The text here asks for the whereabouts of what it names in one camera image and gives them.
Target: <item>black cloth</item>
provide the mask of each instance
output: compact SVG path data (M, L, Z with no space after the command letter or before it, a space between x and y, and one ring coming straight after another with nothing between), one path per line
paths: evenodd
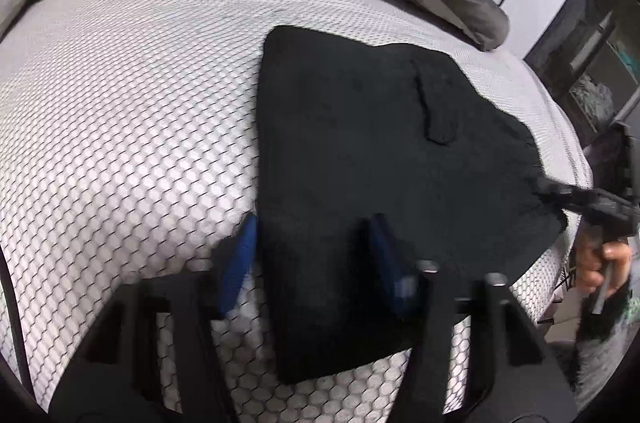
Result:
M446 54L291 26L264 43L257 92L259 252L278 377L343 371L412 345L386 307L366 220L385 213L411 259L511 281L564 215L543 204L525 125Z

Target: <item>metal screw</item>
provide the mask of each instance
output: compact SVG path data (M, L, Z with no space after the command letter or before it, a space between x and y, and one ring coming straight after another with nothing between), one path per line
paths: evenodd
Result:
M437 273L440 269L433 260L418 260L417 266L422 273Z
M484 279L490 286L506 286L508 282L502 273L487 273Z

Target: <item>bed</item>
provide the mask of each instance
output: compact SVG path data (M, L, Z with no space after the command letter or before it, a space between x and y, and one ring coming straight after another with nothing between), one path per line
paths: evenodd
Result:
M0 43L0 245L44 407L119 282L197 266L253 208L255 84L277 24L449 53L480 94L526 123L549 176L590 184L571 124L522 61L479 51L402 0L43 0ZM533 319L575 236L568 219L513 286ZM229 320L212 326L241 420L383 421L407 353L280 385L260 284L254 269ZM179 409L171 320L159 323L165 400ZM0 339L15 370L3 308ZM452 328L447 411L462 400L468 339L468 320Z

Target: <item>person's arm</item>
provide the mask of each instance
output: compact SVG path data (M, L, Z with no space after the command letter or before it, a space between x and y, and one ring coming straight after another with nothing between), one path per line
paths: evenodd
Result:
M595 292L604 280L600 273L603 260L599 246L597 238L588 232L577 241L577 287L589 294L580 310L580 326L570 371L578 409L600 392L622 361L626 349L632 251L627 243L604 245L602 253L613 266L612 278L602 314L594 315L591 310Z

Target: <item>mattress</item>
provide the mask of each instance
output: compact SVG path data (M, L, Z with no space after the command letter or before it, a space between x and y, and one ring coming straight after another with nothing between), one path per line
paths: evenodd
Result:
M256 80L278 24L449 53L530 128L549 176L590 185L574 130L522 61L476 50L401 0L43 0L0 43L0 246L43 407L117 284L199 266L254 207ZM513 286L533 319L575 236L568 221ZM408 351L280 385L267 308L256 267L229 319L212 323L243 423L386 419ZM159 323L165 403L179 410L171 320ZM468 319L452 328L446 411L462 401L469 335ZM2 302L0 339L16 371Z

